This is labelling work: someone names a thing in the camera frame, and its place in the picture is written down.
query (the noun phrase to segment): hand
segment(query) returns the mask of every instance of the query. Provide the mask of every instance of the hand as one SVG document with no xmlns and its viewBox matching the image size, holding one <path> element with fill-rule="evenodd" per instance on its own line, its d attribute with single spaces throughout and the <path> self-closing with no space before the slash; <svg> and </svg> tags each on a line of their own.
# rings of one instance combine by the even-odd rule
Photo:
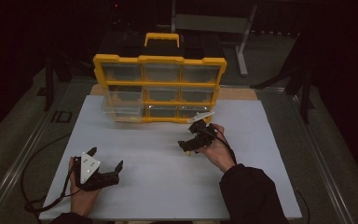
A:
<svg viewBox="0 0 358 224">
<path fill-rule="evenodd" d="M 217 133 L 217 137 L 226 141 L 222 133 L 225 132 L 225 128 L 218 124 L 213 124 Z M 204 154 L 209 161 L 217 166 L 223 173 L 225 173 L 229 168 L 235 166 L 234 160 L 232 160 L 228 148 L 220 142 L 220 140 L 215 139 L 208 147 L 201 147 L 195 151 Z"/>
<path fill-rule="evenodd" d="M 71 157 L 69 161 L 69 169 L 71 169 L 72 165 L 74 164 L 74 158 Z M 100 194 L 100 189 L 94 191 L 84 191 L 80 190 L 76 186 L 75 181 L 75 173 L 71 173 L 71 212 L 77 213 L 82 217 L 87 217 L 92 210 L 92 207 L 95 204 L 95 201 Z"/>
</svg>

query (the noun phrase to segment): black cable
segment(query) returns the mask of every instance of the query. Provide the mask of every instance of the black cable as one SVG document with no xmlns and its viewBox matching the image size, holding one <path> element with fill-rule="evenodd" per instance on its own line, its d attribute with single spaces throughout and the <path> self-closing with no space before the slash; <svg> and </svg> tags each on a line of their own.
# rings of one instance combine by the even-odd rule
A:
<svg viewBox="0 0 358 224">
<path fill-rule="evenodd" d="M 71 197 L 71 196 L 74 196 L 75 194 L 77 194 L 77 193 L 80 192 L 80 191 L 81 191 L 81 189 L 78 189 L 77 192 L 71 193 L 71 194 L 68 194 L 68 195 L 65 195 L 65 196 L 63 196 L 63 197 Z"/>
<path fill-rule="evenodd" d="M 25 176 L 25 171 L 27 170 L 29 164 L 30 164 L 31 161 L 34 159 L 34 157 L 35 157 L 37 154 L 39 154 L 40 152 L 42 152 L 44 149 L 46 149 L 47 147 L 51 146 L 52 144 L 54 144 L 54 143 L 56 143 L 56 142 L 62 140 L 62 139 L 65 138 L 65 137 L 68 137 L 68 136 L 70 136 L 70 135 L 71 135 L 71 134 L 68 133 L 68 134 L 66 134 L 66 135 L 64 135 L 64 136 L 62 136 L 62 137 L 59 137 L 59 138 L 55 139 L 54 141 L 51 141 L 51 142 L 47 143 L 46 145 L 42 146 L 41 148 L 39 148 L 39 149 L 31 156 L 31 158 L 30 158 L 30 159 L 27 161 L 27 163 L 25 164 L 24 169 L 23 169 L 22 172 L 21 172 L 20 186 L 21 186 L 22 197 L 24 198 L 24 200 L 25 200 L 26 203 L 31 203 L 31 201 L 29 200 L 29 198 L 28 198 L 28 196 L 27 196 L 27 194 L 26 194 L 26 192 L 25 192 L 25 188 L 24 188 L 24 176 Z M 38 213 L 33 213 L 33 214 L 34 214 L 34 217 L 36 218 L 37 222 L 38 222 L 39 224 L 41 224 L 42 222 L 40 221 L 40 219 L 39 219 L 39 217 L 38 217 Z"/>
<path fill-rule="evenodd" d="M 224 138 L 226 141 L 223 140 L 223 139 L 221 139 L 221 138 L 219 138 L 219 137 L 217 137 L 215 134 L 210 133 L 210 132 L 208 132 L 208 131 L 205 131 L 205 130 L 200 130 L 200 131 L 202 131 L 203 133 L 207 133 L 208 135 L 212 136 L 214 139 L 217 139 L 217 140 L 219 140 L 220 142 L 222 142 L 223 145 L 225 145 L 225 147 L 228 149 L 228 152 L 229 152 L 229 154 L 230 154 L 230 156 L 231 156 L 231 159 L 234 161 L 235 164 L 237 164 L 237 158 L 235 157 L 234 150 L 232 150 L 231 146 L 228 144 L 228 141 L 227 141 L 227 139 L 225 138 L 225 136 L 223 135 L 222 132 L 220 132 L 219 130 L 217 130 L 218 132 L 220 132 L 220 133 L 222 134 L 223 138 Z"/>
<path fill-rule="evenodd" d="M 307 201 L 305 200 L 304 196 L 302 195 L 302 193 L 296 188 L 296 186 L 294 184 L 292 184 L 293 188 L 296 190 L 296 192 L 298 193 L 298 195 L 301 197 L 302 201 L 305 204 L 305 207 L 307 208 L 307 224 L 310 224 L 310 208 L 308 207 Z"/>
<path fill-rule="evenodd" d="M 33 201 L 30 201 L 28 203 L 25 204 L 24 206 L 24 209 L 27 211 L 27 212 L 30 212 L 30 213 L 40 213 L 40 212 L 44 212 L 44 211 L 48 211 L 50 208 L 54 207 L 55 205 L 57 205 L 58 203 L 60 203 L 62 201 L 63 198 L 65 197 L 69 197 L 69 196 L 72 196 L 76 193 L 78 193 L 80 190 L 78 190 L 77 192 L 73 193 L 73 194 L 68 194 L 68 195 L 65 195 L 65 192 L 66 192 L 66 189 L 68 187 L 68 183 L 69 183 L 69 179 L 71 177 L 71 173 L 75 170 L 76 166 L 73 165 L 71 167 L 71 169 L 69 170 L 68 172 L 68 175 L 66 176 L 65 178 L 65 183 L 63 184 L 63 188 L 62 188 L 62 192 L 61 192 L 61 195 L 59 198 L 57 198 L 53 203 L 49 204 L 48 206 L 45 206 L 45 207 L 42 207 L 42 208 L 34 208 L 33 207 L 33 204 L 34 203 L 40 203 L 42 202 L 44 199 L 46 199 L 46 195 L 43 196 L 41 199 L 39 200 L 33 200 Z"/>
</svg>

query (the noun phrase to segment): organizer handle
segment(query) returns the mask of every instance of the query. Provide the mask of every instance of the organizer handle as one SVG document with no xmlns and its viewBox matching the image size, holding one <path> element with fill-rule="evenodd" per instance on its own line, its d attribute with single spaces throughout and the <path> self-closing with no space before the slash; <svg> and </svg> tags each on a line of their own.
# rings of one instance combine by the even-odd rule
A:
<svg viewBox="0 0 358 224">
<path fill-rule="evenodd" d="M 147 33 L 145 39 L 145 47 L 149 39 L 158 40 L 176 40 L 176 46 L 179 48 L 179 34 L 161 34 L 161 33 Z"/>
</svg>

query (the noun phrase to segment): black jacket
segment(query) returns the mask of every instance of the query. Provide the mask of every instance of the black jacket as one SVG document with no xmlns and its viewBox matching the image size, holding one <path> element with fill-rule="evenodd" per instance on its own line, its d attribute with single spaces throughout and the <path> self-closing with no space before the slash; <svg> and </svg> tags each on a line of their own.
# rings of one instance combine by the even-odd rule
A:
<svg viewBox="0 0 358 224">
<path fill-rule="evenodd" d="M 260 169 L 238 164 L 220 181 L 233 224 L 287 224 L 274 182 Z M 90 224 L 92 219 L 62 213 L 51 224 Z"/>
</svg>

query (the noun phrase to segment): white table surface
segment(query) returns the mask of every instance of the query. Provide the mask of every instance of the white table surface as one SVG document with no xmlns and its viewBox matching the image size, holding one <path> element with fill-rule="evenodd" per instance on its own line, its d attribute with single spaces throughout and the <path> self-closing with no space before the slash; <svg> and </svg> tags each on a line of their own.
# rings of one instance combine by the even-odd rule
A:
<svg viewBox="0 0 358 224">
<path fill-rule="evenodd" d="M 104 188 L 90 217 L 107 220 L 228 219 L 219 189 L 222 173 L 202 154 L 187 156 L 177 141 L 193 138 L 188 124 L 117 123 L 101 111 L 103 97 L 88 96 L 62 156 L 45 204 L 62 191 L 71 156 L 97 147 L 100 173 L 123 160 L 118 185 Z M 213 122 L 226 128 L 225 137 L 237 161 L 263 169 L 275 182 L 283 212 L 301 217 L 291 183 L 260 101 L 218 100 Z M 70 198 L 41 213 L 53 219 L 69 212 Z"/>
</svg>

